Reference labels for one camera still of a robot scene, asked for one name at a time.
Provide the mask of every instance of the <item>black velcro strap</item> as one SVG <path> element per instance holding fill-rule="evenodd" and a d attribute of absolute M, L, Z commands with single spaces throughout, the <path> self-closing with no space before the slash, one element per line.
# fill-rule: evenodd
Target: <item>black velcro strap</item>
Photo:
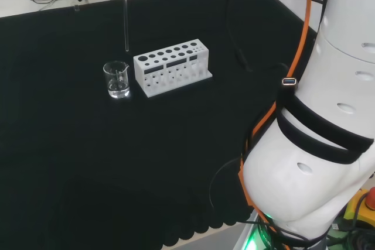
<path fill-rule="evenodd" d="M 351 164 L 360 157 L 360 152 L 336 148 L 303 133 L 284 117 L 280 108 L 281 107 L 276 104 L 279 128 L 285 137 L 300 149 L 321 159 L 340 164 Z"/>
<path fill-rule="evenodd" d="M 308 108 L 295 95 L 287 99 L 284 107 L 303 125 L 314 131 L 321 137 L 339 145 L 348 150 L 365 152 L 374 142 L 350 131 L 347 131 L 337 125 L 322 118 L 320 115 Z"/>
<path fill-rule="evenodd" d="M 327 145 L 301 132 L 284 117 L 281 112 L 283 107 L 307 128 L 345 149 Z M 301 102 L 295 96 L 294 88 L 291 87 L 283 87 L 279 92 L 276 112 L 281 132 L 294 145 L 321 159 L 340 164 L 351 164 L 374 142 L 374 139 L 356 135 L 322 118 Z"/>

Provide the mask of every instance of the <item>white test tube rack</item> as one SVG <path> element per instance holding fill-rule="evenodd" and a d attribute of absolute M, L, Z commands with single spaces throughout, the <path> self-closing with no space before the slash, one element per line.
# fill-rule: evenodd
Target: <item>white test tube rack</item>
<path fill-rule="evenodd" d="M 134 57 L 135 79 L 147 97 L 212 77 L 209 50 L 198 39 Z"/>

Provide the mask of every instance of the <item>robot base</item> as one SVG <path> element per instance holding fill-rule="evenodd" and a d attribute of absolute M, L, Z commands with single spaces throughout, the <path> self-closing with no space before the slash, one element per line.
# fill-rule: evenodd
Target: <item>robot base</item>
<path fill-rule="evenodd" d="M 249 221 L 257 221 L 258 213 L 254 210 L 251 213 Z M 233 250 L 264 250 L 271 249 L 270 236 L 267 233 L 260 231 L 259 225 L 248 224 L 243 230 Z M 309 250 L 328 250 L 326 238 L 308 248 Z"/>

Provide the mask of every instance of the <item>table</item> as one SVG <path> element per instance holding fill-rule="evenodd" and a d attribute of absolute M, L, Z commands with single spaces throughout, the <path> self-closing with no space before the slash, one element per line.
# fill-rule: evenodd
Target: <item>table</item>
<path fill-rule="evenodd" d="M 302 21 L 277 0 L 232 0 L 248 60 L 236 62 L 224 0 L 129 0 L 0 19 L 2 249 L 160 249 L 209 226 L 245 220 L 237 178 L 244 135 L 275 99 Z M 313 46 L 309 31 L 297 77 Z M 132 56 L 200 39 L 213 79 L 147 99 Z M 131 101 L 114 101 L 102 67 L 131 65 Z"/>

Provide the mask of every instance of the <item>green light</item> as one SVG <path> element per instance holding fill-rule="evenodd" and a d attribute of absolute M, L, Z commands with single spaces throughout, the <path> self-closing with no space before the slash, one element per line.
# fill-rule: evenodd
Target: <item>green light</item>
<path fill-rule="evenodd" d="M 253 239 L 250 240 L 250 242 L 246 246 L 245 250 L 257 250 L 257 245 L 255 244 L 255 241 Z"/>
<path fill-rule="evenodd" d="M 242 250 L 257 250 L 257 244 L 255 244 L 253 235 L 247 239 Z"/>

